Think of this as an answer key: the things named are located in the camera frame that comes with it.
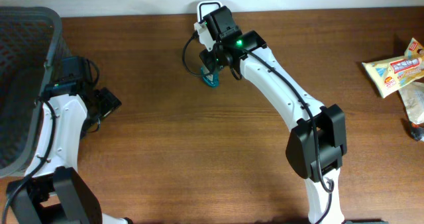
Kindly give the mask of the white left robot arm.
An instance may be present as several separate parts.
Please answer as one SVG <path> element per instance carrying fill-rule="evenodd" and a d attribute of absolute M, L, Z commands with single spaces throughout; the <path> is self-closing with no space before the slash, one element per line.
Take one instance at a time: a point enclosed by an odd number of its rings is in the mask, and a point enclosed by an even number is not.
<path fill-rule="evenodd" d="M 19 176 L 6 189 L 2 223 L 128 223 L 103 213 L 78 174 L 80 140 L 99 130 L 120 101 L 97 89 L 99 68 L 71 56 L 57 66 L 27 68 L 13 82 L 1 114 L 1 175 Z"/>

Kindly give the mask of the teal mouthwash bottle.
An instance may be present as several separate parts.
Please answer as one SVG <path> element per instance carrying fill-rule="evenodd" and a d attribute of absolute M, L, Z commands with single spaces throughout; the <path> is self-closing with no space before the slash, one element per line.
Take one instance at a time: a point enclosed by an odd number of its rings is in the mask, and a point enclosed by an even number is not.
<path fill-rule="evenodd" d="M 205 67 L 201 67 L 201 74 L 203 77 L 201 78 L 203 82 L 208 85 L 209 87 L 218 87 L 219 86 L 219 73 L 215 71 L 213 74 L 209 74 L 206 76 L 206 74 L 209 73 L 209 70 Z"/>

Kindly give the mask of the silver triangular snack packet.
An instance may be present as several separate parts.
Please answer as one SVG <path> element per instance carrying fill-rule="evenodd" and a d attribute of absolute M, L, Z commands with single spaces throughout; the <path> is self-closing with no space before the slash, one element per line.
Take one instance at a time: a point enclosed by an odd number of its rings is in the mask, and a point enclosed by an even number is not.
<path fill-rule="evenodd" d="M 409 122 L 409 130 L 410 130 L 411 137 L 415 141 L 423 141 L 423 138 L 424 138 L 423 123 L 415 124 L 415 123 L 410 121 Z"/>

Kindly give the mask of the yellow snack bag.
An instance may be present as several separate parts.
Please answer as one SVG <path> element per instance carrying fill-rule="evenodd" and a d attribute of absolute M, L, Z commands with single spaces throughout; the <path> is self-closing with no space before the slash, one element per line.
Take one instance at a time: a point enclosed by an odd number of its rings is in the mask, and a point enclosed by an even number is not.
<path fill-rule="evenodd" d="M 403 56 L 362 63 L 382 98 L 423 77 L 423 45 L 412 38 Z"/>

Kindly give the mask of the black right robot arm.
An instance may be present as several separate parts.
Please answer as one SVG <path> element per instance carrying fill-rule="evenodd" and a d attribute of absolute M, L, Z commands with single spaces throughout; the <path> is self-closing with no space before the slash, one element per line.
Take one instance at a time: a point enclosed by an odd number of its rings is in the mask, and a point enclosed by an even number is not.
<path fill-rule="evenodd" d="M 286 158 L 304 179 L 310 223 L 344 223 L 339 175 L 347 152 L 345 114 L 309 95 L 278 63 L 254 30 L 242 32 L 228 7 L 217 1 L 197 6 L 195 37 L 203 81 L 215 87 L 218 73 L 229 68 L 237 80 L 251 82 L 279 113 L 290 132 Z"/>

